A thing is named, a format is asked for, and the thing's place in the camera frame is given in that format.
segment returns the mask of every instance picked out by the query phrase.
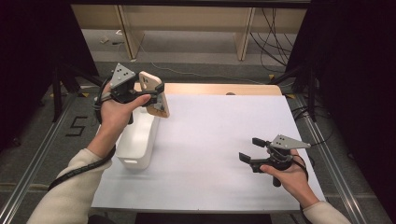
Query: black cable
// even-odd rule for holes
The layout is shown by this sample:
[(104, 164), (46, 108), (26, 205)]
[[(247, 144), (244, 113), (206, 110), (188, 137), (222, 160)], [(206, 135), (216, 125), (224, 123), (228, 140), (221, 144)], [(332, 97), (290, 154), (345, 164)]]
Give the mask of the black cable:
[[(272, 45), (272, 44), (270, 44), (270, 43), (268, 43), (268, 36), (267, 36), (267, 40), (264, 40), (264, 39), (262, 39), (262, 36), (260, 35), (260, 33), (256, 33), (256, 35), (259, 37), (259, 39), (262, 41), (262, 42), (264, 42), (265, 43), (265, 45), (268, 45), (268, 46), (270, 46), (270, 47), (272, 47), (272, 48), (274, 48), (274, 49), (279, 49), (279, 47), (277, 47), (277, 46), (275, 46), (275, 45)], [(289, 49), (283, 49), (283, 50), (285, 50), (286, 52), (291, 52), (291, 50), (289, 50)]]
[(305, 214), (304, 214), (304, 209), (303, 209), (303, 207), (301, 206), (301, 204), (300, 204), (300, 212), (301, 212), (301, 215), (303, 216), (303, 220), (304, 220), (305, 224), (312, 224), (312, 222), (310, 222), (310, 221), (308, 220), (308, 218), (305, 216)]
[(262, 67), (263, 67), (265, 70), (269, 71), (269, 72), (283, 73), (283, 71), (276, 71), (276, 70), (273, 70), (273, 69), (268, 68), (267, 66), (265, 66), (264, 63), (262, 62), (262, 54), (260, 55), (260, 62), (262, 63)]
[(52, 190), (53, 188), (55, 188), (56, 186), (60, 185), (61, 183), (63, 183), (67, 179), (70, 179), (73, 176), (83, 174), (87, 171), (90, 171), (92, 169), (95, 169), (97, 167), (104, 165), (105, 163), (107, 163), (108, 161), (111, 160), (111, 158), (114, 156), (115, 153), (116, 153), (116, 146), (114, 146), (111, 149), (110, 153), (108, 153), (108, 155), (104, 159), (96, 161), (91, 164), (88, 164), (86, 166), (80, 167), (78, 169), (72, 170), (64, 175), (61, 175), (60, 177), (58, 177), (54, 181), (52, 181), (52, 183), (49, 185), (48, 191)]
[(278, 49), (279, 56), (280, 56), (280, 58), (282, 59), (283, 63), (286, 64), (285, 61), (284, 61), (284, 59), (283, 59), (283, 57), (282, 57), (282, 53), (280, 52), (280, 50), (282, 49), (282, 52), (283, 52), (283, 54), (285, 55), (285, 57), (286, 57), (287, 59), (289, 59), (289, 58), (288, 58), (288, 56), (286, 56), (286, 53), (285, 53), (284, 49), (282, 48), (282, 46), (280, 45), (280, 42), (279, 42), (279, 40), (277, 39), (277, 36), (276, 36), (276, 25), (275, 25), (275, 20), (276, 20), (276, 9), (273, 8), (273, 22), (272, 22), (272, 25), (271, 25), (270, 22), (268, 21), (268, 18), (267, 18), (267, 16), (266, 16), (266, 14), (265, 14), (263, 8), (262, 8), (262, 15), (264, 16), (265, 20), (267, 21), (267, 25), (268, 25), (268, 27), (270, 28), (270, 33), (269, 33), (269, 34), (272, 33), (273, 36), (274, 36), (274, 38), (275, 38), (275, 41), (276, 41), (276, 48)]
[(291, 47), (293, 48), (294, 46), (293, 46), (293, 44), (291, 44), (291, 41), (289, 40), (289, 38), (288, 38), (288, 36), (286, 35), (286, 34), (283, 34), (285, 37), (286, 37), (286, 39), (289, 41), (289, 44), (291, 45)]
[[(318, 114), (318, 113), (315, 113), (315, 116), (316, 117), (321, 117), (321, 118), (324, 118), (324, 119), (331, 119), (332, 117), (329, 117), (329, 116), (324, 116), (324, 115), (321, 115), (321, 114)], [(303, 119), (303, 118), (309, 118), (310, 117), (310, 115), (303, 115), (303, 116), (300, 116), (299, 118), (297, 118), (297, 119)]]
[(299, 114), (297, 114), (297, 116), (294, 117), (294, 121), (297, 121), (297, 119), (303, 118), (303, 117), (301, 117), (301, 115), (307, 111), (308, 111), (308, 108), (302, 110)]
[(99, 123), (102, 123), (102, 115), (100, 113), (100, 109), (102, 107), (102, 92), (105, 89), (107, 82), (111, 80), (112, 76), (107, 77), (105, 81), (102, 83), (102, 86), (99, 89), (98, 95), (96, 97), (96, 101), (93, 104), (93, 111), (95, 112), (96, 118), (98, 119)]
[[(305, 165), (305, 161), (304, 161), (304, 159), (301, 156), (299, 156), (299, 155), (291, 155), (291, 156), (299, 157), (303, 161), (303, 163)], [(306, 170), (306, 165), (304, 166), (304, 165), (300, 164), (299, 162), (295, 161), (294, 159), (291, 160), (291, 162), (293, 162), (294, 164), (298, 165), (304, 171), (305, 176), (306, 176), (306, 181), (308, 181), (309, 175), (308, 175), (308, 171)]]
[(324, 139), (324, 140), (322, 140), (322, 141), (320, 141), (320, 142), (311, 144), (311, 147), (314, 147), (314, 146), (317, 146), (317, 145), (320, 145), (320, 144), (322, 144), (322, 143), (327, 142), (327, 141), (332, 137), (332, 133), (333, 133), (333, 132), (334, 132), (334, 128), (332, 128), (332, 131), (330, 132), (329, 136), (327, 136), (326, 139)]
[(301, 107), (294, 108), (294, 109), (291, 110), (291, 113), (293, 113), (294, 111), (299, 110), (299, 109), (305, 109), (307, 107), (308, 107), (307, 105), (303, 105)]
[[(101, 100), (102, 92), (103, 92), (107, 82), (110, 79), (111, 79), (111, 77), (108, 77), (102, 83), (102, 86), (99, 89), (98, 96), (97, 96), (96, 101), (95, 101), (94, 106), (93, 106), (93, 109), (94, 109), (94, 111), (96, 113), (96, 117), (98, 118), (99, 123), (102, 123), (102, 117), (100, 115), (100, 109), (101, 109), (101, 106), (102, 106), (102, 100)], [(60, 185), (61, 183), (63, 183), (64, 181), (66, 181), (67, 179), (69, 179), (69, 178), (71, 178), (73, 176), (83, 174), (83, 173), (85, 173), (87, 171), (90, 171), (92, 169), (95, 169), (97, 167), (100, 167), (100, 166), (104, 165), (105, 163), (107, 163), (108, 161), (111, 160), (111, 158), (114, 156), (115, 152), (116, 152), (116, 146), (114, 146), (111, 149), (111, 151), (108, 153), (108, 155), (105, 158), (103, 158), (102, 160), (96, 161), (94, 163), (91, 163), (91, 164), (88, 164), (86, 166), (83, 166), (83, 167), (77, 168), (75, 170), (72, 170), (72, 171), (70, 171), (70, 172), (68, 172), (68, 173), (66, 173), (64, 175), (61, 175), (60, 177), (58, 177), (54, 181), (52, 181), (52, 183), (49, 185), (48, 191), (50, 191), (51, 189), (55, 188), (56, 186)]]
[(272, 59), (274, 59), (275, 61), (277, 61), (278, 63), (286, 66), (285, 63), (282, 63), (279, 59), (277, 59), (274, 55), (272, 55), (270, 52), (268, 52), (268, 50), (266, 50), (265, 48), (263, 48), (259, 42), (256, 40), (256, 38), (253, 36), (252, 33), (250, 33), (251, 37), (253, 38), (254, 42), (256, 42), (256, 44), (259, 46), (260, 49), (262, 49), (268, 56), (270, 56)]
[(299, 224), (299, 222), (297, 221), (297, 218), (293, 215), (293, 214), (289, 214), (291, 219), (293, 219), (294, 223)]
[(309, 159), (309, 161), (311, 161), (312, 168), (314, 168), (315, 167), (315, 160), (312, 157), (310, 157), (309, 155), (308, 155), (308, 159)]

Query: metal rail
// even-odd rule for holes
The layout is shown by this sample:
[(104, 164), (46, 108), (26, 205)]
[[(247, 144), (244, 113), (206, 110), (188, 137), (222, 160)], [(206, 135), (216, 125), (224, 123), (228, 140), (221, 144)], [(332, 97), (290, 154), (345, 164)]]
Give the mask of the metal rail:
[(47, 135), (45, 136), (37, 153), (33, 157), (25, 173), (23, 174), (20, 182), (12, 191), (11, 196), (8, 198), (7, 202), (1, 209), (0, 223), (8, 224), (11, 222), (12, 218), (14, 218), (24, 196), (26, 195), (27, 190), (29, 189), (30, 184), (33, 182), (35, 175), (37, 174), (38, 170), (41, 167), (41, 164), (46, 158), (46, 155), (50, 150), (50, 146), (52, 145), (53, 140), (55, 139), (60, 127), (64, 123), (64, 118), (67, 115), (69, 108), (74, 103), (77, 96), (78, 95), (76, 93), (69, 93), (66, 97), (66, 100), (64, 102), (64, 112), (58, 118), (58, 121), (52, 123), (49, 131), (47, 132)]
[[(300, 106), (306, 106), (304, 99), (302, 99), (302, 96), (298, 96), (297, 100)], [(308, 126), (309, 131), (314, 137), (315, 141), (317, 142), (324, 141), (324, 137), (320, 132), (318, 125), (315, 122), (313, 122), (312, 119), (309, 117), (305, 117), (304, 120), (306, 125)], [(326, 167), (329, 170), (329, 173), (332, 177), (332, 181), (335, 187), (337, 188), (338, 193), (341, 196), (341, 199), (344, 202), (344, 205), (349, 213), (352, 223), (356, 223), (356, 224), (368, 223), (363, 215), (363, 212), (361, 211), (361, 207), (358, 201), (353, 195), (352, 190), (350, 189), (348, 183), (344, 179), (344, 176), (339, 166), (337, 165), (337, 162), (334, 156), (332, 155), (329, 147), (327, 146), (326, 142), (319, 144), (318, 150), (323, 160), (325, 161)]]

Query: white container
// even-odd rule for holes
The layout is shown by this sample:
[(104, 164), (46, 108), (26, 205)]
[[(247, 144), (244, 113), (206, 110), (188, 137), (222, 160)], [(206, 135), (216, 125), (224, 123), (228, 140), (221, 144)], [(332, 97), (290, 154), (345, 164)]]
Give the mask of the white container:
[(116, 149), (116, 156), (126, 168), (142, 170), (149, 166), (159, 120), (145, 107), (134, 110), (134, 123), (125, 127)]

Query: hand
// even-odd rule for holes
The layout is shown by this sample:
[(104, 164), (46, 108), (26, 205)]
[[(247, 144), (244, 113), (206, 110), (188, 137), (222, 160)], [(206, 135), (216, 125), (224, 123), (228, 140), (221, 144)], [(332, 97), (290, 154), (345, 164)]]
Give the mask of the hand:
[[(109, 84), (105, 86), (103, 93), (105, 92), (110, 92)], [(120, 104), (114, 100), (103, 102), (101, 107), (102, 125), (97, 135), (88, 144), (87, 149), (104, 158), (116, 144), (117, 139), (128, 124), (132, 112), (149, 99), (150, 95), (147, 94), (137, 97), (128, 104)]]
[[(290, 153), (291, 155), (298, 155), (296, 149), (292, 149)], [(293, 159), (304, 165), (301, 158), (296, 156)], [(260, 169), (268, 175), (276, 177), (282, 183), (283, 188), (301, 204), (302, 208), (306, 208), (318, 202), (317, 196), (308, 185), (305, 172), (298, 165), (293, 163), (291, 167), (285, 171), (279, 171), (269, 165), (262, 165)]]

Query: cable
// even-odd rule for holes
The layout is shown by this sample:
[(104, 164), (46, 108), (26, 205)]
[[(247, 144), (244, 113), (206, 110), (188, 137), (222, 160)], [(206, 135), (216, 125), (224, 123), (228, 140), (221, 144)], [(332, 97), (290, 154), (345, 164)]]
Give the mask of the cable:
[(305, 176), (306, 176), (306, 181), (308, 181), (309, 175), (308, 175), (308, 171), (306, 170), (306, 165), (305, 165), (304, 159), (301, 156), (299, 156), (299, 155), (291, 155), (291, 156), (298, 157), (298, 158), (300, 158), (303, 161), (304, 165), (300, 164), (295, 159), (291, 160), (291, 162), (293, 162), (294, 164), (298, 165), (304, 171)]
[(299, 224), (299, 222), (297, 221), (297, 218), (293, 215), (293, 214), (289, 214), (291, 219), (293, 219), (294, 223)]
[(273, 36), (274, 36), (274, 38), (275, 38), (275, 41), (276, 41), (276, 48), (278, 49), (279, 55), (280, 55), (282, 61), (285, 63), (285, 61), (283, 60), (283, 57), (282, 57), (282, 53), (280, 53), (280, 50), (282, 49), (282, 52), (283, 52), (283, 54), (285, 55), (285, 57), (286, 57), (287, 59), (289, 59), (289, 58), (288, 58), (288, 56), (286, 56), (286, 53), (285, 53), (284, 49), (282, 48), (282, 46), (280, 45), (280, 42), (279, 42), (279, 40), (277, 39), (277, 36), (276, 36), (276, 25), (275, 25), (275, 21), (276, 21), (276, 9), (273, 8), (273, 20), (272, 20), (272, 24), (270, 24), (270, 22), (268, 21), (268, 18), (267, 18), (267, 16), (266, 16), (266, 14), (265, 14), (263, 8), (262, 8), (262, 15), (264, 16), (265, 20), (267, 21), (267, 25), (268, 25), (268, 27), (270, 28), (270, 33), (269, 33), (269, 34), (272, 33)]
[[(103, 92), (107, 82), (110, 79), (111, 79), (111, 77), (108, 77), (102, 83), (102, 86), (99, 89), (98, 96), (97, 96), (96, 101), (95, 101), (94, 106), (93, 106), (93, 109), (95, 111), (95, 114), (96, 114), (96, 117), (97, 117), (99, 123), (102, 123), (102, 117), (101, 117), (101, 114), (100, 114), (100, 109), (101, 109), (101, 106), (102, 106), (102, 100), (101, 100), (102, 99), (102, 92)], [(66, 181), (67, 179), (69, 179), (69, 178), (71, 178), (73, 176), (83, 174), (83, 173), (85, 173), (87, 171), (90, 171), (92, 169), (95, 169), (97, 167), (100, 167), (100, 166), (104, 165), (105, 163), (107, 163), (108, 161), (111, 160), (111, 158), (114, 156), (115, 153), (116, 153), (116, 146), (114, 146), (111, 149), (111, 151), (108, 153), (108, 155), (105, 158), (103, 158), (102, 160), (93, 162), (93, 163), (88, 164), (86, 166), (83, 166), (83, 167), (77, 168), (75, 170), (72, 170), (72, 171), (70, 171), (70, 172), (68, 172), (68, 173), (66, 173), (64, 175), (61, 175), (60, 177), (58, 177), (54, 181), (52, 181), (52, 183), (48, 187), (48, 191), (50, 191), (51, 189), (55, 188), (56, 186), (60, 185), (61, 183), (63, 183), (64, 181)]]
[(294, 84), (294, 82), (291, 82), (291, 83), (289, 83), (289, 84), (286, 84), (286, 85), (283, 85), (283, 86), (279, 86), (279, 85), (277, 85), (278, 87), (288, 87), (288, 86), (291, 86), (291, 85), (293, 85)]
[(285, 37), (286, 37), (286, 39), (289, 41), (289, 44), (291, 45), (291, 47), (293, 48), (294, 46), (293, 46), (293, 44), (291, 44), (291, 41), (289, 40), (289, 38), (288, 38), (288, 36), (286, 35), (286, 34), (283, 34)]
[(303, 117), (301, 117), (301, 115), (302, 115), (303, 113), (305, 113), (306, 111), (308, 111), (308, 108), (302, 110), (297, 116), (294, 116), (294, 121), (297, 121), (297, 119), (303, 118)]
[(156, 64), (150, 59), (149, 54), (145, 51), (145, 49), (143, 48), (143, 46), (142, 46), (140, 43), (139, 43), (139, 47), (143, 50), (143, 52), (144, 52), (146, 55), (148, 55), (149, 62), (150, 62), (155, 68), (158, 68), (158, 69), (161, 69), (161, 70), (167, 70), (167, 71), (170, 71), (170, 72), (173, 72), (173, 73), (176, 73), (176, 74), (181, 74), (181, 75), (192, 75), (192, 76), (197, 76), (197, 77), (221, 77), (221, 78), (231, 79), (231, 80), (237, 80), (237, 81), (252, 82), (252, 83), (255, 83), (255, 84), (262, 84), (262, 85), (265, 84), (265, 83), (258, 82), (258, 81), (254, 81), (254, 80), (247, 79), (247, 78), (224, 77), (224, 76), (216, 76), (216, 75), (214, 75), (214, 76), (210, 76), (210, 75), (201, 75), (201, 74), (192, 73), (192, 72), (179, 72), (179, 71), (177, 71), (177, 70), (174, 70), (174, 69), (172, 69), (172, 68), (167, 68), (167, 67), (160, 67), (160, 66), (156, 65)]
[(332, 131), (330, 132), (329, 136), (327, 136), (327, 138), (325, 138), (324, 140), (322, 140), (322, 141), (320, 141), (320, 142), (311, 144), (311, 147), (314, 147), (314, 146), (317, 146), (317, 145), (320, 145), (320, 144), (322, 144), (322, 143), (327, 142), (327, 141), (332, 137), (332, 133), (333, 133), (333, 132), (334, 132), (334, 128), (332, 128)]
[(308, 159), (309, 159), (309, 161), (311, 162), (311, 165), (312, 165), (312, 168), (314, 168), (315, 167), (315, 160), (312, 158), (312, 157), (310, 157), (309, 155), (308, 155)]
[[(262, 42), (265, 43), (265, 45), (268, 45), (268, 46), (270, 46), (270, 47), (272, 47), (272, 48), (274, 48), (274, 49), (279, 49), (279, 47), (277, 47), (277, 46), (275, 46), (275, 45), (272, 45), (272, 44), (268, 43), (269, 34), (268, 34), (266, 40), (262, 39), (262, 36), (260, 35), (260, 33), (256, 33), (256, 35), (259, 37), (260, 40), (262, 40)], [(289, 50), (289, 49), (283, 49), (283, 50), (285, 50), (286, 52), (291, 52), (291, 50)]]
[(262, 49), (262, 51), (264, 51), (268, 56), (270, 56), (272, 59), (274, 59), (275, 61), (277, 61), (278, 63), (286, 66), (285, 63), (281, 62), (278, 58), (276, 58), (274, 55), (272, 55), (270, 52), (268, 52), (268, 50), (266, 50), (264, 47), (262, 47), (259, 42), (256, 40), (256, 38), (253, 36), (252, 33), (250, 33), (250, 36), (253, 37), (254, 42), (256, 42), (256, 44), (259, 46), (260, 49)]
[[(260, 54), (260, 62), (261, 62), (261, 63), (262, 63), (262, 53)], [(264, 63), (262, 63), (262, 67), (263, 67), (265, 70), (269, 71), (269, 72), (283, 73), (283, 71), (276, 71), (276, 70), (267, 68), (267, 67), (264, 65)]]

